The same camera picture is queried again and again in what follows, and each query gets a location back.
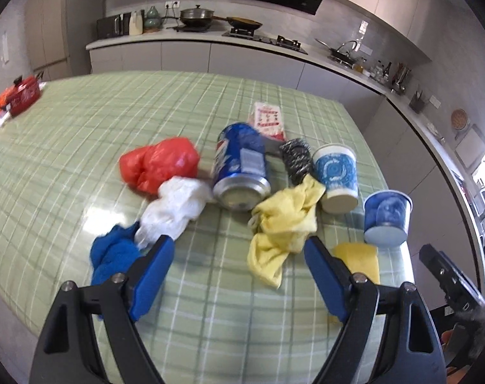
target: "metal canister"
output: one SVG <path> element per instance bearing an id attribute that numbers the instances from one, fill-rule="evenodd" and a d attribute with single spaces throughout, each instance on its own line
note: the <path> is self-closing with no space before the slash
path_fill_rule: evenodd
<path id="1" fill-rule="evenodd" d="M 265 153 L 263 137 L 246 123 L 221 132 L 212 170 L 214 197 L 221 205 L 249 211 L 269 196 Z"/>

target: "yellow sponge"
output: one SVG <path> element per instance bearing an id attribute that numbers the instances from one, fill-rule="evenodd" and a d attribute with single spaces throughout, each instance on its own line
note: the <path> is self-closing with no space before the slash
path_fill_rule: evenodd
<path id="1" fill-rule="evenodd" d="M 378 249 L 364 243 L 337 245 L 331 254 L 346 264 L 351 273 L 364 273 L 374 284 L 379 284 Z"/>

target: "can bottom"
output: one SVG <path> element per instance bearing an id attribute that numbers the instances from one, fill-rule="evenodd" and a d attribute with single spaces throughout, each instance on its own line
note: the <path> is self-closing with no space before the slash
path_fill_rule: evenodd
<path id="1" fill-rule="evenodd" d="M 271 193 L 269 181 L 258 175 L 234 174 L 215 184 L 214 197 L 225 208 L 250 211 Z"/>

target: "paper cup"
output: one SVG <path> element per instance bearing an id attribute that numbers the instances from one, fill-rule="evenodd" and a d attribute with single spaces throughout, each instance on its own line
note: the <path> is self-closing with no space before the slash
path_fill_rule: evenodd
<path id="1" fill-rule="evenodd" d="M 343 144 L 326 144 L 314 153 L 314 169 L 326 186 L 321 205 L 327 213 L 348 213 L 358 206 L 356 157 Z"/>
<path id="2" fill-rule="evenodd" d="M 410 197 L 397 190 L 382 190 L 370 195 L 365 208 L 364 239 L 378 247 L 398 247 L 408 239 Z"/>

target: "table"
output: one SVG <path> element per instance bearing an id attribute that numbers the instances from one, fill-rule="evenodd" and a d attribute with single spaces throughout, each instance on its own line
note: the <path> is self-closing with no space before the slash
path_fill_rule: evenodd
<path id="1" fill-rule="evenodd" d="M 188 137 L 208 178 L 221 130 L 245 121 L 255 101 L 282 106 L 289 138 L 312 148 L 344 143 L 357 156 L 360 203 L 351 214 L 319 211 L 328 248 L 363 240 L 363 198 L 386 188 L 369 147 L 338 103 L 262 82 L 195 73 L 113 73 L 51 82 L 29 111 L 0 131 L 0 295 L 38 335 L 60 284 L 89 284 L 93 239 L 132 224 L 147 200 L 120 179 L 119 157 L 172 136 Z M 273 190 L 287 187 L 269 159 Z M 302 254 L 289 258 L 282 287 L 249 273 L 249 214 L 208 205 L 177 240 L 162 299 L 137 327 L 170 383 L 311 382 L 333 346 L 334 322 Z M 412 281 L 407 245 L 380 250 L 383 284 Z M 369 376 L 381 336 L 376 322 L 359 381 Z M 120 382 L 105 330 L 99 347 Z"/>

